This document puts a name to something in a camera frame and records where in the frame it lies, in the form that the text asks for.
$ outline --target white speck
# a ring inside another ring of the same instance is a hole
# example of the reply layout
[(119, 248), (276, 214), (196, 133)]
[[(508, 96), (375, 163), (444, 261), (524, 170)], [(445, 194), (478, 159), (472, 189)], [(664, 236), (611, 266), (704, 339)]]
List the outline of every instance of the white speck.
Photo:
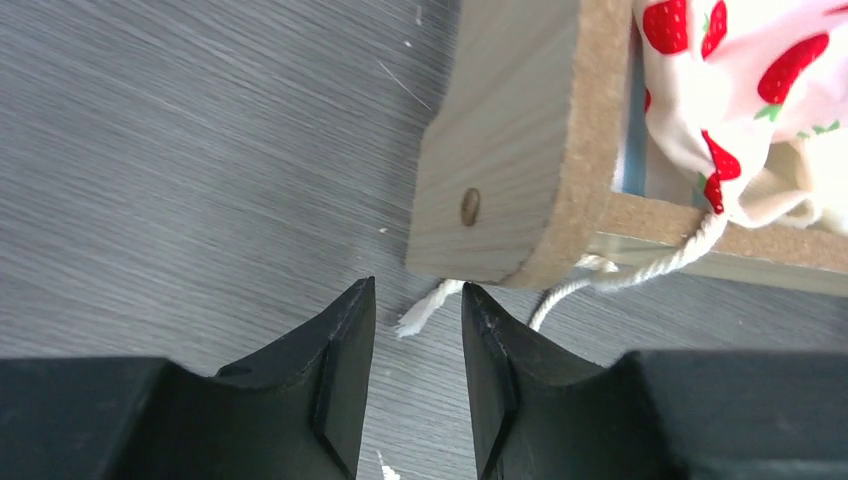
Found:
[(412, 95), (412, 98), (414, 98), (414, 99), (418, 100), (418, 103), (420, 103), (421, 105), (424, 105), (424, 108), (426, 108), (427, 110), (433, 110), (432, 108), (430, 108), (430, 106), (429, 106), (429, 105), (427, 105), (426, 103), (424, 103), (424, 100), (421, 100), (420, 98), (418, 98), (418, 95), (416, 95), (416, 94), (412, 93), (412, 90), (410, 90), (410, 89), (406, 88), (406, 85), (404, 85), (403, 83), (401, 83), (401, 81), (400, 81), (400, 80), (398, 80), (398, 78), (395, 76), (395, 74), (394, 74), (394, 73), (392, 73), (392, 71), (391, 71), (391, 70), (389, 70), (389, 69), (388, 69), (388, 67), (386, 67), (385, 65), (383, 65), (383, 62), (381, 62), (381, 61), (377, 60), (377, 63), (379, 63), (379, 64), (380, 64), (380, 66), (381, 66), (381, 67), (383, 67), (383, 70), (385, 70), (385, 71), (386, 71), (386, 73), (388, 73), (388, 74), (389, 74), (389, 76), (390, 76), (390, 77), (392, 77), (392, 79), (393, 79), (395, 82), (397, 82), (397, 84), (398, 84), (398, 85), (400, 85), (400, 88), (402, 88), (402, 89), (406, 90), (406, 93), (408, 93), (408, 94)]
[(402, 480), (395, 470), (383, 463), (383, 454), (377, 450), (377, 458), (380, 459), (380, 469), (383, 470), (383, 480)]

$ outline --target wooden box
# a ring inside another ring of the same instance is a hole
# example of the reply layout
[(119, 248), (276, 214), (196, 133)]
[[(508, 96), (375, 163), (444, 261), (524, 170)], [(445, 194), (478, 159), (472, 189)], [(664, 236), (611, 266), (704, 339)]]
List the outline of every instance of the wooden box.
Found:
[[(546, 288), (584, 253), (641, 265), (697, 230), (698, 209), (611, 191), (631, 18), (622, 0), (464, 0), (410, 270)], [(686, 271), (848, 296), (848, 237), (731, 226)]]

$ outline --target green strawberry leaf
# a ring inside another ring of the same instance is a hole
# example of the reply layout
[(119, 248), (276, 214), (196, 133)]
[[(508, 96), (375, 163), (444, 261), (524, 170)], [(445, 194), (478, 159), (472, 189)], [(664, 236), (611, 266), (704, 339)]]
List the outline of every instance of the green strawberry leaf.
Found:
[(766, 108), (757, 112), (757, 114), (754, 116), (754, 120), (763, 117), (769, 117), (769, 120), (773, 122), (777, 120), (777, 114), (780, 113), (781, 108), (783, 108), (783, 105), (767, 105)]

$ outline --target drawstring bag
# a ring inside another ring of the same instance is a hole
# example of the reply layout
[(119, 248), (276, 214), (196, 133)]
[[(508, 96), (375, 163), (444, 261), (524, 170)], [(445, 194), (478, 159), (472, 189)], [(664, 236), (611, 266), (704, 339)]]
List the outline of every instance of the drawstring bag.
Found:
[[(662, 155), (706, 200), (699, 230), (678, 251), (599, 270), (548, 292), (530, 326), (566, 295), (642, 283), (707, 254), (733, 222), (848, 234), (846, 0), (635, 0), (644, 62), (645, 124)], [(400, 320), (414, 335), (462, 282), (443, 281)]]

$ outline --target pink fabric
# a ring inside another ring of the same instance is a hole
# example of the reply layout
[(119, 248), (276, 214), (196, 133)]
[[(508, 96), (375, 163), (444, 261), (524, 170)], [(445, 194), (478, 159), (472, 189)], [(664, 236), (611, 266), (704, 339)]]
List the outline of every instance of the pink fabric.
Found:
[[(811, 185), (756, 205), (740, 198), (772, 144), (803, 156), (848, 125), (848, 0), (635, 0), (634, 18), (648, 131), (714, 209), (757, 227), (813, 201)], [(844, 151), (801, 163), (837, 174)]]

